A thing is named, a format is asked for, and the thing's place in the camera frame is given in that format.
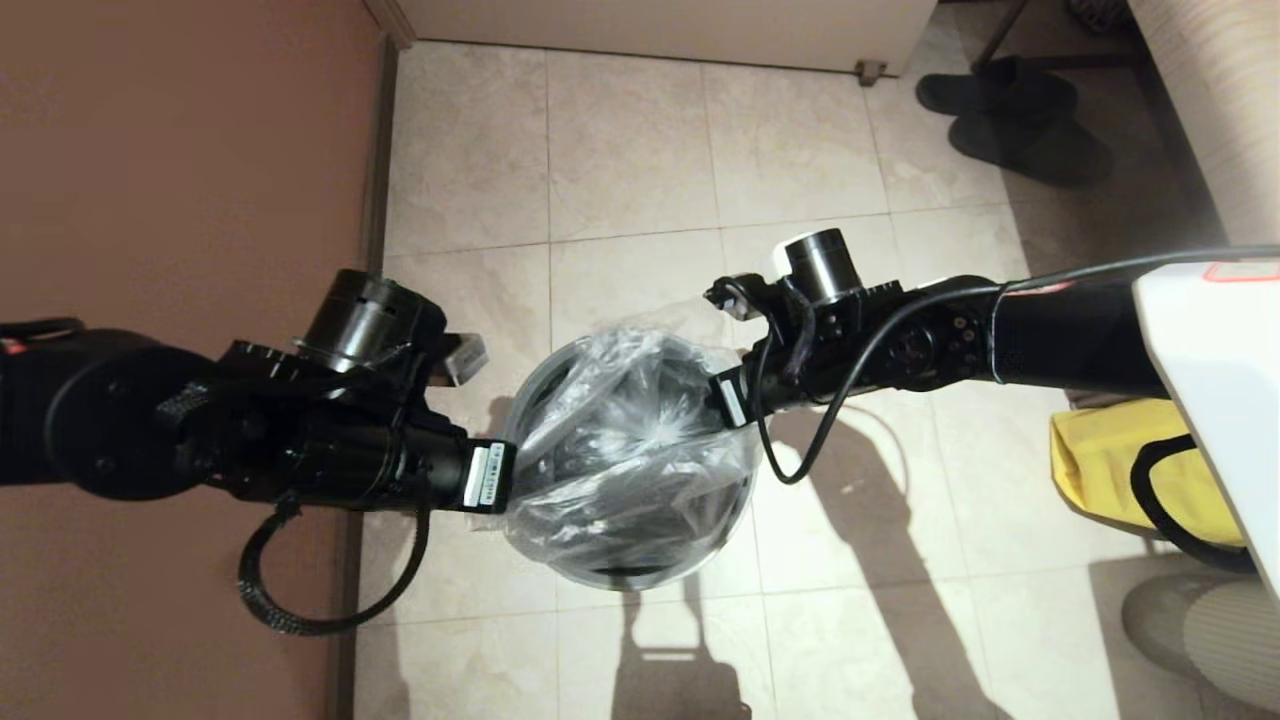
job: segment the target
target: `black slipper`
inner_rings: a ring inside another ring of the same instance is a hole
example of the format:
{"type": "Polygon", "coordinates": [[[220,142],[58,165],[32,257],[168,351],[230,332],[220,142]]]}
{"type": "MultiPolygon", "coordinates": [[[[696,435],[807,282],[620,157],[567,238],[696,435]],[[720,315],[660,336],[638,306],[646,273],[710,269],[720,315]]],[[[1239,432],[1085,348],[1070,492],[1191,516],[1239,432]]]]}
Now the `black slipper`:
{"type": "Polygon", "coordinates": [[[961,115],[951,123],[947,140],[970,158],[1048,184],[1089,184],[1111,173],[1111,151],[1071,118],[1027,122],[961,115]]]}
{"type": "Polygon", "coordinates": [[[915,97],[920,105],[946,115],[1069,115],[1076,104],[1074,85],[1037,70],[1018,56],[987,63],[972,76],[924,76],[915,83],[915,97]]]}

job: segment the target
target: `clear plastic bag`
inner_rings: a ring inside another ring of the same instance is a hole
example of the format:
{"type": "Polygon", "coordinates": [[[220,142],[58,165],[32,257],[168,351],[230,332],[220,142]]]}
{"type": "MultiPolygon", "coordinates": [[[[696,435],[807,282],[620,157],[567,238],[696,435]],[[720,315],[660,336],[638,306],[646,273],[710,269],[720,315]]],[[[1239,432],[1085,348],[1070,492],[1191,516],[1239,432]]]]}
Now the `clear plastic bag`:
{"type": "Polygon", "coordinates": [[[705,402],[710,375],[735,361],[649,328],[554,355],[506,433],[520,447],[508,541],[558,568],[621,574],[714,551],[759,457],[754,429],[724,429],[705,402]]]}

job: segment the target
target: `yellow cloth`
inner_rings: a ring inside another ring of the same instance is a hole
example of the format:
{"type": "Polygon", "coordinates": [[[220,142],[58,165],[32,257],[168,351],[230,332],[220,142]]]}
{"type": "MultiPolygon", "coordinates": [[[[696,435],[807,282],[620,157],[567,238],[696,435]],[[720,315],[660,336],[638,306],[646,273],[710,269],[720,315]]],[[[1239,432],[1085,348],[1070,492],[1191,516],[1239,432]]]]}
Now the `yellow cloth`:
{"type": "MultiPolygon", "coordinates": [[[[1187,434],[1167,400],[1135,400],[1097,410],[1059,413],[1051,421],[1053,482],[1088,515],[1151,528],[1129,489],[1129,469],[1148,442],[1187,434]]],[[[1196,537],[1244,546],[1240,529],[1199,450],[1161,460],[1151,471],[1165,510],[1196,537]]]]}

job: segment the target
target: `brown wall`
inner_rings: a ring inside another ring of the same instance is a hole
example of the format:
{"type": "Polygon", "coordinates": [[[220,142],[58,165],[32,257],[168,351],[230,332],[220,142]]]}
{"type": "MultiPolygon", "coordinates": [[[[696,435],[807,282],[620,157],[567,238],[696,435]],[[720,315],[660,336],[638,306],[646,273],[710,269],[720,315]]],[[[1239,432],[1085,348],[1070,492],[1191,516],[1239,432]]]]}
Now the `brown wall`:
{"type": "MultiPolygon", "coordinates": [[[[205,354],[305,332],[358,263],[378,44],[360,0],[3,4],[0,319],[205,354]]],[[[0,717],[323,717],[332,642],[234,592],[266,512],[0,488],[0,717]]],[[[335,528],[311,514],[269,552],[283,600],[333,602],[335,528]]]]}

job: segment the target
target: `black strap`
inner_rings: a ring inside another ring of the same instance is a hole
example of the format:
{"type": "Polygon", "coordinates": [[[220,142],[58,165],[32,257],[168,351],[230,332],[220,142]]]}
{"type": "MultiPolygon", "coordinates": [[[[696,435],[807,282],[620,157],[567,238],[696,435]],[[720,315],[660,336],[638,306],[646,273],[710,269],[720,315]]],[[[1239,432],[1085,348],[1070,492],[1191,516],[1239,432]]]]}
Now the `black strap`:
{"type": "Polygon", "coordinates": [[[248,611],[255,618],[273,630],[289,635],[343,633],[374,619],[403,594],[410,583],[413,582],[413,575],[417,574],[417,569],[422,564],[422,556],[426,555],[426,536],[430,525],[428,515],[430,507],[426,501],[428,493],[424,492],[422,496],[424,501],[417,509],[417,533],[413,537],[413,548],[410,552],[408,564],[404,565],[404,570],[401,573],[399,579],[396,580],[396,584],[392,585],[392,589],[387,591],[387,594],[378,602],[360,612],[330,620],[302,618],[276,605],[271,594],[266,592],[266,587],[262,584],[262,551],[276,530],[301,514],[298,503],[292,500],[285,500],[276,505],[275,512],[264,520],[262,525],[248,538],[244,552],[241,553],[238,583],[241,600],[244,601],[248,611]]]}
{"type": "Polygon", "coordinates": [[[1247,547],[1228,548],[1202,541],[1178,524],[1178,520],[1174,520],[1172,515],[1161,505],[1160,498],[1156,497],[1156,491],[1151,486],[1151,469],[1161,460],[1188,450],[1196,450],[1196,438],[1190,434],[1158,439],[1142,446],[1142,450],[1138,451],[1138,459],[1134,460],[1133,469],[1129,471],[1129,486],[1133,488],[1134,500],[1151,519],[1151,524],[1178,550],[1220,570],[1257,573],[1258,568],[1253,564],[1253,556],[1249,555],[1247,547]]]}

